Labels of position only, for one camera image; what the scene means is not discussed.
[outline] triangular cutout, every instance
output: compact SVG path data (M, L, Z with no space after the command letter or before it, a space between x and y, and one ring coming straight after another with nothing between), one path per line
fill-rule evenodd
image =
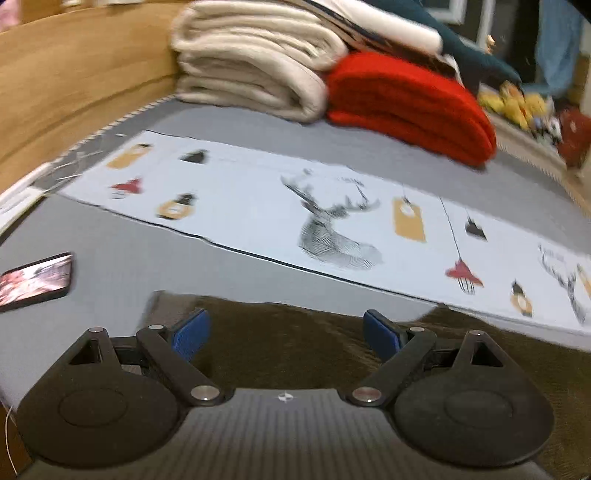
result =
M99 342L92 339L86 342L86 345L80 349L70 361L70 365L99 364L101 359Z
M485 367L502 367L502 362L495 356L488 346L480 342L472 357L472 365L484 365Z

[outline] phone screen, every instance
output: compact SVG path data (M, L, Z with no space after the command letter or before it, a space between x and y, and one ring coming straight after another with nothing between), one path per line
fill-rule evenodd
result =
M0 307L70 285L72 254L12 270L0 277Z

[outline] rolled white fabric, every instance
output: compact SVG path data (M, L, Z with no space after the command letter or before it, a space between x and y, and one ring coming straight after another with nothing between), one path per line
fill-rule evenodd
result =
M185 102L250 108L297 122L313 122L326 109L321 78L264 46L201 43L178 62L188 73L177 84L177 97Z
M375 8L362 0L284 1L323 17L339 29L351 30L348 22L352 22L387 40L429 56L441 53L443 48L443 39L434 28Z
M317 71L330 70L347 46L311 12L244 0L198 0L174 20L171 46L191 52L201 44L241 43L284 54Z

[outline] deer print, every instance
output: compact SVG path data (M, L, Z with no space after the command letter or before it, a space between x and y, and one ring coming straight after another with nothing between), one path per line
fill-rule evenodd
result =
M304 177L310 172L305 170ZM368 270L382 262L382 255L373 245L355 242L339 235L333 228L333 220L347 218L352 212L368 212L379 206L379 200L370 203L357 184L362 201L353 204L346 196L344 205L321 208L312 196L312 187L298 185L301 177L292 180L281 178L283 185L302 199L301 204L310 212L310 217L302 227L299 246L309 256L343 268Z
M541 245L539 246L539 249L540 253L542 254L542 266L558 281L558 284L566 290L566 293L569 296L570 304L573 307L574 315L581 324L585 323L587 318L590 316L590 312L588 312L587 309L585 309L585 307L583 307L574 296L574 286L577 281L577 272L568 273L567 278L565 279L552 265L548 263L548 259L552 259L554 261L566 264L564 258L555 254L553 251L548 250L547 248L542 248Z

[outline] yellow lamp print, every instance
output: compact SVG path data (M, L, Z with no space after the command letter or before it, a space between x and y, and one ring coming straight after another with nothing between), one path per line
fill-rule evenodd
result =
M523 288L517 283L517 280L513 282L513 295L511 295L511 303L513 306L521 312L525 317L531 317L533 315L533 308L530 300L523 293Z
M394 208L394 231L396 235L425 243L425 230L423 227L423 218L421 217L421 207L411 203L405 196L395 198Z
M158 207L158 216L168 220L180 220L193 213L193 200L196 197L191 193L183 193L174 200L164 202Z
M146 155L152 150L152 145L147 143L140 143L124 151L121 155L107 163L107 167L114 168L115 170L121 170L122 168L129 167L140 157Z
M589 298L591 299L591 281L589 281L587 272L581 265L577 265L577 271L579 272L579 277L581 277L581 282L583 283L585 290L587 290L587 295L589 295Z

